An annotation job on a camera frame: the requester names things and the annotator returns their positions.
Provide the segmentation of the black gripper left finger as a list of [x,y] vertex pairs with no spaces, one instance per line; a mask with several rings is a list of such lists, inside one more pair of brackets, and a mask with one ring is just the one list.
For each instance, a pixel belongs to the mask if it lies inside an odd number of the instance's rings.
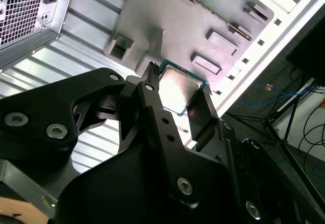
[[6,97],[1,100],[1,157],[59,169],[82,133],[116,120],[119,151],[149,146],[157,155],[163,191],[195,208],[199,197],[189,159],[158,89],[159,67],[150,63],[135,82],[100,68]]

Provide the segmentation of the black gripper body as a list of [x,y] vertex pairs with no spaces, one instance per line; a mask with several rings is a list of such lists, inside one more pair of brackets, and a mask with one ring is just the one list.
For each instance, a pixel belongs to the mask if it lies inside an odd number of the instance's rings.
[[145,146],[128,149],[76,177],[57,202],[54,223],[247,223],[236,206],[230,177],[217,160],[188,150],[194,209],[167,192],[154,153]]

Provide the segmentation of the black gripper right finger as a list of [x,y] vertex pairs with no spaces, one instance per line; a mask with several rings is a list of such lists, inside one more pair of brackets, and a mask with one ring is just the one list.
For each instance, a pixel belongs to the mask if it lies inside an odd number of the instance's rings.
[[204,177],[209,217],[217,223],[324,223],[324,199],[285,144],[279,149],[291,165],[309,201],[253,139],[239,141],[219,118],[208,93],[200,90],[187,105],[195,151],[219,165]]

